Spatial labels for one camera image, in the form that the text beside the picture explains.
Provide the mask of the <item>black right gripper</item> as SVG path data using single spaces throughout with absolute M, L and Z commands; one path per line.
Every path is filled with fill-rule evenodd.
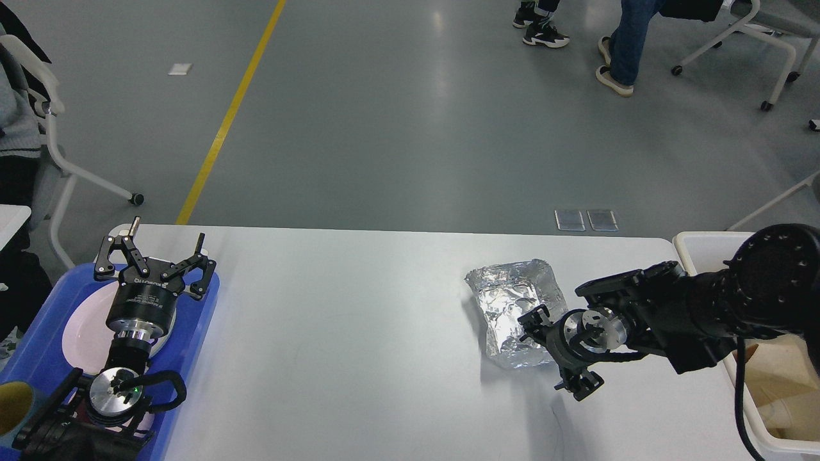
M 554 390 L 566 391 L 577 401 L 593 394 L 605 382 L 589 368 L 592 364 L 632 360 L 631 353 L 613 351 L 627 343 L 628 328 L 622 317 L 608 309 L 576 309 L 554 323 L 548 307 L 539 304 L 518 318 L 518 323 L 522 329 L 518 341 L 545 346 L 556 362 L 561 380 Z

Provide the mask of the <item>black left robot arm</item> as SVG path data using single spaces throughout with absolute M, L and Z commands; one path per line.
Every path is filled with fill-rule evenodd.
M 2 383 L 3 460 L 159 460 L 216 307 L 217 262 L 197 236 L 179 262 L 140 253 L 131 228 L 55 285 Z

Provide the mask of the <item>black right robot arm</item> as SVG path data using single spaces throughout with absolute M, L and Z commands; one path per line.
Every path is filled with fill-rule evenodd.
M 720 271 L 688 275 L 676 261 L 591 280 L 576 288 L 587 307 L 550 320 L 545 305 L 518 318 L 520 341 L 545 347 L 559 368 L 560 390 L 580 401 L 603 385 L 598 362 L 654 354 L 679 373 L 714 367 L 737 354 L 734 417 L 744 447 L 742 415 L 747 339 L 794 334 L 818 369 L 818 228 L 770 225 L 747 239 Z

